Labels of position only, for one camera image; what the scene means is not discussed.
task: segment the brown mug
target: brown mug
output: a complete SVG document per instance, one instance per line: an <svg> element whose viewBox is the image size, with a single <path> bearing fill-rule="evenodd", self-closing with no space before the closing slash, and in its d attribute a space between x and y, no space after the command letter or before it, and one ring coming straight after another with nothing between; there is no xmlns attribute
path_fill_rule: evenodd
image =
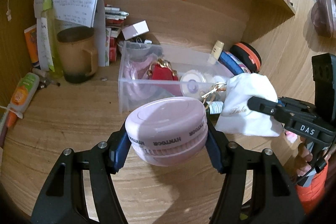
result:
<svg viewBox="0 0 336 224"><path fill-rule="evenodd" d="M98 68L94 29L73 27L57 34L58 51L64 78L74 84L90 79Z"/></svg>

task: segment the mug handle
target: mug handle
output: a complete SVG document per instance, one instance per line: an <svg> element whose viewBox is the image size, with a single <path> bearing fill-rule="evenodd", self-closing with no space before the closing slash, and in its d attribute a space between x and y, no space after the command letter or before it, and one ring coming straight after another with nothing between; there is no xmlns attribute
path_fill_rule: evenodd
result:
<svg viewBox="0 0 336 224"><path fill-rule="evenodd" d="M84 47L82 50L85 51L85 52L88 52L91 56L91 71L89 73L85 74L85 76L91 76L98 69L98 51L94 46L93 47Z"/></svg>

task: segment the white bottle label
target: white bottle label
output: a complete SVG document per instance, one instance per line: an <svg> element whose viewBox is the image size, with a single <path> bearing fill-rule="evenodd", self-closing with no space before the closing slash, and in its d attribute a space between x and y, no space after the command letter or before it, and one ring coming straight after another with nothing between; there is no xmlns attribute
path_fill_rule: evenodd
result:
<svg viewBox="0 0 336 224"><path fill-rule="evenodd" d="M223 102L215 101L215 102L207 102L209 106L210 115L211 114L221 114L223 110Z"/></svg>
<svg viewBox="0 0 336 224"><path fill-rule="evenodd" d="M50 42L48 36L48 25L47 19L45 17L41 17L41 39L43 41L43 45L45 47L45 53L47 56L48 67L50 70L55 72L53 57L51 56Z"/></svg>

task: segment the orange sleeve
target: orange sleeve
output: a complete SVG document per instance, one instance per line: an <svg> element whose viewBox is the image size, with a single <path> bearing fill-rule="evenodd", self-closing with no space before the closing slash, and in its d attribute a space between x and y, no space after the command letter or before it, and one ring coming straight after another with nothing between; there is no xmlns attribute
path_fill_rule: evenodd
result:
<svg viewBox="0 0 336 224"><path fill-rule="evenodd" d="M316 174L308 187L296 185L296 191L306 214L310 213L321 201L325 193L328 164L321 173Z"/></svg>

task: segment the pink round container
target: pink round container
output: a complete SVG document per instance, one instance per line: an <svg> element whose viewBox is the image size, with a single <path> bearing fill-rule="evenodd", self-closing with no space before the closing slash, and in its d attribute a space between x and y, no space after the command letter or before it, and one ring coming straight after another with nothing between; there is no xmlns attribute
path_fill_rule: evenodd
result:
<svg viewBox="0 0 336 224"><path fill-rule="evenodd" d="M204 105L190 97L172 97L143 105L127 117L128 137L138 156L158 166L182 163L205 145Z"/></svg>

